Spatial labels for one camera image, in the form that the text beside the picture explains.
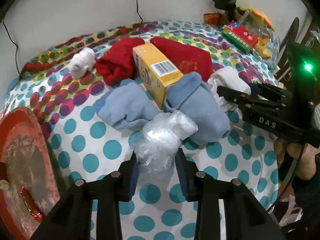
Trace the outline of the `person right hand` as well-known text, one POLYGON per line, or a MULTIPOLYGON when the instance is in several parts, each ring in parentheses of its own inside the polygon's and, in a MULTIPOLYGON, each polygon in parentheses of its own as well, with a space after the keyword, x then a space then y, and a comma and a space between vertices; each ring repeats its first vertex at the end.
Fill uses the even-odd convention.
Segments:
POLYGON ((288 153, 293 159, 300 161, 296 166, 296 175, 300 179, 310 180, 316 173, 315 156, 319 154, 319 148, 314 148, 310 144, 305 146, 289 143, 285 139, 277 138, 274 142, 274 151, 277 156, 277 162, 281 164, 285 153, 288 153))

